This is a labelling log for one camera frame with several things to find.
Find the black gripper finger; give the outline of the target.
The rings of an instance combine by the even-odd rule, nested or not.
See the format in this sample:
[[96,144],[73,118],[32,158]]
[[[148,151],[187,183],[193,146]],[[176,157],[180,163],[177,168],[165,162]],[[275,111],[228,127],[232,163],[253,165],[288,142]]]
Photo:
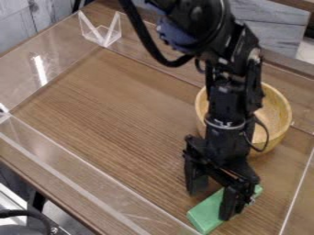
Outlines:
[[245,194],[235,186],[223,189],[221,201],[219,204],[217,218],[228,221],[236,214],[240,214],[245,205]]
[[208,176],[205,172],[205,165],[187,153],[184,157],[184,177],[185,188],[191,196],[205,191],[208,187]]

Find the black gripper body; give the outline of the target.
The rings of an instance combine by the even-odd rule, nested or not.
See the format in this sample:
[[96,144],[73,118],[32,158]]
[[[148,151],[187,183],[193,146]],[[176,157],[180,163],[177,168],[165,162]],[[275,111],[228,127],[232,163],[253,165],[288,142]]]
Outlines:
[[252,135],[255,121],[225,125],[205,120],[204,137],[185,136],[187,153],[205,165],[208,178],[219,182],[223,187],[235,186],[245,194],[245,204],[249,203],[260,178],[247,163],[247,156],[252,149]]

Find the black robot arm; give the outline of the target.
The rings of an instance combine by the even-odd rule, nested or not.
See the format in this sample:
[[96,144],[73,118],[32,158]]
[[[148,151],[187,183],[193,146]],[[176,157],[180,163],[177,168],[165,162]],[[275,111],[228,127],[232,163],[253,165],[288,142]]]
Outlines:
[[251,202],[259,176],[247,163],[255,112],[261,108],[261,49],[228,0],[145,0],[161,17],[157,33],[171,47],[204,62],[208,109],[204,136],[185,136],[187,191],[215,179],[224,187],[217,218],[228,220]]

